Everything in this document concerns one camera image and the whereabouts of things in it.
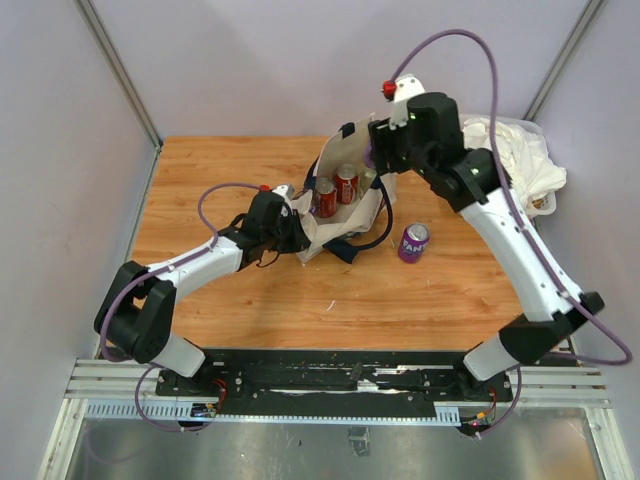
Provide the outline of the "purple Fanta can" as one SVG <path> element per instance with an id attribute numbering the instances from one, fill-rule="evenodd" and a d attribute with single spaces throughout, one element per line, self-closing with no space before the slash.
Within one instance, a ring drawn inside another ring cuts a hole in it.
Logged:
<path id="1" fill-rule="evenodd" d="M 408 225 L 402 234 L 398 256 L 406 263 L 416 263 L 424 254 L 430 240 L 428 227 L 419 222 Z"/>

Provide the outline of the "clear glass drink bottle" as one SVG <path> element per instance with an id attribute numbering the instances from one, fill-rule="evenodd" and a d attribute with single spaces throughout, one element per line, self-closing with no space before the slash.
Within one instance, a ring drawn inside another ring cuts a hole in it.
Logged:
<path id="1" fill-rule="evenodd" d="M 362 196 L 366 194 L 376 177 L 377 172 L 375 169 L 369 167 L 365 167 L 363 169 L 362 173 L 359 175 L 359 190 Z"/>

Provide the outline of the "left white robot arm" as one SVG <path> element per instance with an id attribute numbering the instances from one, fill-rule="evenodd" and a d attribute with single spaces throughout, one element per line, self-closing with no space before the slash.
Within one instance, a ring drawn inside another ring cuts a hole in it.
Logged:
<path id="1" fill-rule="evenodd" d="M 207 393 L 214 371 L 204 351 L 172 332 L 174 310 L 209 283 L 259 263 L 266 252 L 295 253 L 309 241 L 292 208 L 293 187 L 259 190 L 249 211 L 211 240 L 149 266 L 123 264 L 94 320 L 102 347 L 112 344 L 140 364 L 171 370 L 190 394 Z"/>

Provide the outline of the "red soda can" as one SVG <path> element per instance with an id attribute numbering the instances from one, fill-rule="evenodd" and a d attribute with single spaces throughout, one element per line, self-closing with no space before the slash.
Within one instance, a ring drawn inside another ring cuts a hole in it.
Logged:
<path id="1" fill-rule="evenodd" d="M 337 191 L 334 182 L 329 178 L 317 178 L 313 194 L 313 213 L 316 217 L 326 219 L 337 212 Z"/>
<path id="2" fill-rule="evenodd" d="M 354 165 L 343 164 L 334 173 L 337 201 L 342 205 L 355 202 L 358 187 L 358 172 Z"/>

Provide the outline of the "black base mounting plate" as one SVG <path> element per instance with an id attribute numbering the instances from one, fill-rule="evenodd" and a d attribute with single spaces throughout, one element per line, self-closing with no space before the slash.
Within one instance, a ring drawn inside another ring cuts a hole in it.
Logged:
<path id="1" fill-rule="evenodd" d="M 505 373 L 475 381 L 460 351 L 208 349 L 198 375 L 162 369 L 161 397 L 224 392 L 225 414 L 317 418 L 426 418 L 438 402 L 493 404 L 513 395 Z"/>

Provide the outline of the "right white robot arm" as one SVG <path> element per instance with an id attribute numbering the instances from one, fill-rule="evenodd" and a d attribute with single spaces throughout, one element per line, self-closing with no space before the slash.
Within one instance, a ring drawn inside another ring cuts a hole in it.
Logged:
<path id="1" fill-rule="evenodd" d="M 489 379 L 532 365 L 604 308 L 562 272 L 517 205 L 493 151 L 464 145 L 456 102 L 444 93 L 396 96 L 389 118 L 369 125 L 381 173 L 413 171 L 481 236 L 509 278 L 521 314 L 469 350 L 453 375 L 455 392 L 474 400 Z"/>

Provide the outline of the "aluminium rail frame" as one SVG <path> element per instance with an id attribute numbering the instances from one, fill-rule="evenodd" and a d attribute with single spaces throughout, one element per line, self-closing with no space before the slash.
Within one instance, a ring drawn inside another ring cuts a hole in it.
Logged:
<path id="1" fill-rule="evenodd" d="M 185 379 L 79 360 L 42 479 L 635 479 L 601 371 L 463 379 L 457 352 L 214 349 Z"/>

